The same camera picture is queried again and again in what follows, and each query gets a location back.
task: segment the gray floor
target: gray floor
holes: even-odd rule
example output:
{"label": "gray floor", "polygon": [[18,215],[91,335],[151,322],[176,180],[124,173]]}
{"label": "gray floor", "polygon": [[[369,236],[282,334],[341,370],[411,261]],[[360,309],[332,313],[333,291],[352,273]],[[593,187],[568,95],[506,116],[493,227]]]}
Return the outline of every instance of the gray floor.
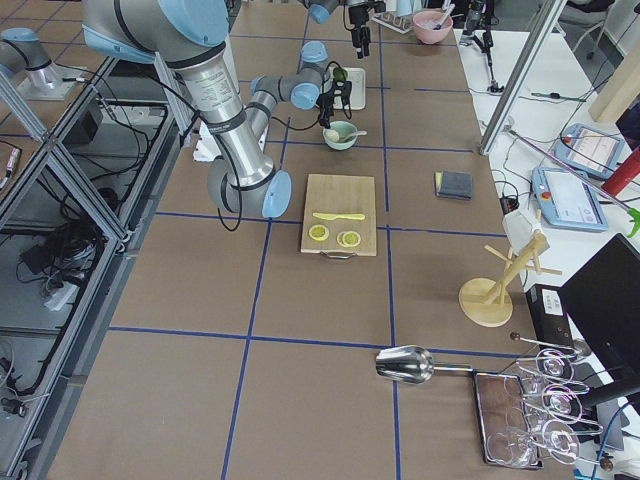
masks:
{"label": "gray floor", "polygon": [[[515,30],[524,31],[527,29],[532,16],[538,9],[538,3],[535,0],[497,0],[495,15],[499,19],[495,30]],[[569,46],[573,48],[583,33],[583,30],[573,25],[561,24],[562,29],[566,32],[566,40]],[[580,44],[576,51],[576,58],[580,62],[587,77],[595,86],[598,86],[611,75],[616,65],[619,65],[622,57],[615,49],[615,46],[607,38],[602,37],[599,48],[596,49],[595,55],[591,60],[587,59],[587,54],[593,49],[595,38],[587,36]]]}

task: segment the black monitor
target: black monitor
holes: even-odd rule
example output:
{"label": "black monitor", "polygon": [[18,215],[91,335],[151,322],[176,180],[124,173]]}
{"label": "black monitor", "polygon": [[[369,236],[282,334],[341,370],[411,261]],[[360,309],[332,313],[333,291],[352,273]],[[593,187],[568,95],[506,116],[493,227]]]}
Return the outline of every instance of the black monitor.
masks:
{"label": "black monitor", "polygon": [[614,383],[587,403],[627,396],[640,413],[640,253],[614,236],[559,290],[565,310]]}

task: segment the brown table surface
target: brown table surface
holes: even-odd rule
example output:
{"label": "brown table surface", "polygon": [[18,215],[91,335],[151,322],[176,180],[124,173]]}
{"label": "brown table surface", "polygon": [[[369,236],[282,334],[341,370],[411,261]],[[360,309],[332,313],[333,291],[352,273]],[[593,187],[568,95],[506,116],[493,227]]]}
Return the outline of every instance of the brown table surface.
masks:
{"label": "brown table surface", "polygon": [[[182,152],[48,479],[569,478],[553,462],[485,465],[468,378],[375,373],[376,353],[402,344],[499,369],[525,349],[509,332],[533,328],[521,293],[501,328],[458,306],[465,281],[501,274],[483,246],[507,242],[453,35],[423,46],[371,27],[357,60],[340,12],[318,26],[300,5],[243,4],[231,43],[245,101],[254,76],[294,72],[302,44],[325,40],[367,71],[353,121],[369,135],[334,152],[319,128],[272,122],[266,152],[292,176],[291,206],[235,233],[206,193],[208,165]],[[303,126],[315,113],[276,115]],[[442,169],[473,174],[470,202],[435,197]],[[309,173],[375,177],[377,257],[298,253]]]}

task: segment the cutting board handle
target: cutting board handle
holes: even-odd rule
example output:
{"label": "cutting board handle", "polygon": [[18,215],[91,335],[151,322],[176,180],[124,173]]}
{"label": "cutting board handle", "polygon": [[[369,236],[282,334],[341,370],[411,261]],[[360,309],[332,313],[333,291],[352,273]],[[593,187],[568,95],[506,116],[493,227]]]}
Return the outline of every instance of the cutting board handle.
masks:
{"label": "cutting board handle", "polygon": [[350,258],[358,256],[357,253],[340,253],[340,252],[320,252],[320,255],[323,255],[330,260],[349,260]]}

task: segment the wooden cutting board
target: wooden cutting board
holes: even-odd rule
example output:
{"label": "wooden cutting board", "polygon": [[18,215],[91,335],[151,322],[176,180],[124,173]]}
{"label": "wooden cutting board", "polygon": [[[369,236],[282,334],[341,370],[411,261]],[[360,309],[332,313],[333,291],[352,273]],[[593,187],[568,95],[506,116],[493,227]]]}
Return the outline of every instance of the wooden cutting board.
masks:
{"label": "wooden cutting board", "polygon": [[[321,220],[313,216],[319,213],[362,213],[364,220]],[[309,236],[313,225],[324,225],[329,229],[329,237],[318,242]],[[356,247],[342,247],[338,244],[338,234],[356,231],[361,236]],[[376,252],[376,196],[373,177],[347,175],[310,174],[307,178],[307,197],[302,223],[303,253],[355,253],[360,256],[375,257]]]}

